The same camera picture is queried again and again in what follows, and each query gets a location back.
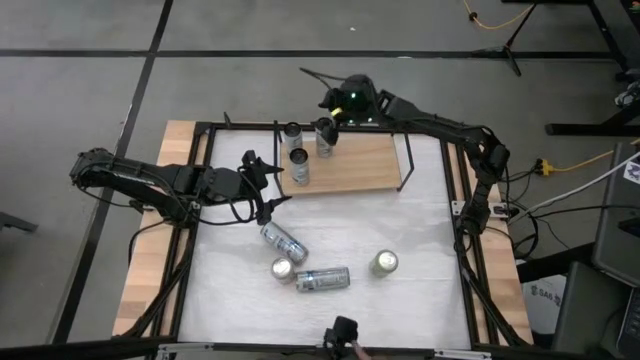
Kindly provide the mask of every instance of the wooden tray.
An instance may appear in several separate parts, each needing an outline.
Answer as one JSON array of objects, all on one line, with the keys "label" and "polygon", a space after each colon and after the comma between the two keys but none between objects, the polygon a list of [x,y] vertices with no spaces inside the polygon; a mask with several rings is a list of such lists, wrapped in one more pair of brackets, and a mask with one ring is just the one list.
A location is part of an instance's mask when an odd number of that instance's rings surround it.
[{"label": "wooden tray", "polygon": [[333,156],[320,158],[315,141],[305,141],[310,182],[299,186],[291,178],[291,161],[280,147],[282,191],[285,195],[395,189],[402,182],[393,137],[387,134],[341,134]]}]

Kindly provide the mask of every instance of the aluminum can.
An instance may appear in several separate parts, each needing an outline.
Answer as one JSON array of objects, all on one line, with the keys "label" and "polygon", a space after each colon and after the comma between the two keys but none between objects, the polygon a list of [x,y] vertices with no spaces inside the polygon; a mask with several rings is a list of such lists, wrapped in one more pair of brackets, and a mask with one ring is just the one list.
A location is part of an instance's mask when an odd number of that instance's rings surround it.
[{"label": "aluminum can", "polygon": [[293,263],[289,259],[277,258],[271,264],[271,275],[281,284],[288,284],[296,277]]},{"label": "aluminum can", "polygon": [[296,184],[304,186],[309,184],[309,154],[305,149],[294,149],[289,154],[291,160],[291,177]]},{"label": "aluminum can", "polygon": [[284,126],[284,143],[287,153],[302,149],[302,128],[298,123],[290,122]]},{"label": "aluminum can", "polygon": [[331,125],[331,120],[327,118],[322,118],[315,122],[316,153],[321,158],[328,158],[333,155],[333,146],[329,145],[329,143],[322,137],[322,129]]},{"label": "aluminum can", "polygon": [[350,284],[348,267],[296,273],[296,289],[301,292],[340,289],[348,287]]},{"label": "aluminum can", "polygon": [[276,248],[282,255],[286,256],[294,264],[300,265],[309,256],[309,250],[293,236],[282,230],[273,221],[268,222],[260,229],[260,235],[267,243]]},{"label": "aluminum can", "polygon": [[398,268],[398,256],[391,250],[381,250],[369,263],[371,273],[385,277]]}]

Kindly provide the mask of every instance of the white cloth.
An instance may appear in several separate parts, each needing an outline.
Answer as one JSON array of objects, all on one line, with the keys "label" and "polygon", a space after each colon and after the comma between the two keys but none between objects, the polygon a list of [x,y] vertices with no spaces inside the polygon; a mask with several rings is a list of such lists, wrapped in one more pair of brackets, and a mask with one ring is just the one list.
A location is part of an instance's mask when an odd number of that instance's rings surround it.
[{"label": "white cloth", "polygon": [[[313,134],[305,133],[305,140]],[[402,136],[396,136],[402,175],[408,171]],[[310,252],[298,270],[348,266],[347,289],[298,293],[270,274],[278,253],[255,223],[198,228],[180,341],[316,345],[337,315],[359,324],[363,346],[469,349],[458,265],[439,141],[411,136],[415,171],[402,190],[296,196],[273,220]],[[214,167],[235,169],[248,149],[273,163],[268,131],[218,131]],[[279,196],[273,177],[262,191]],[[238,206],[246,216],[248,206]],[[232,220],[227,206],[202,217]],[[370,276],[382,249],[394,251],[398,269]]]}]

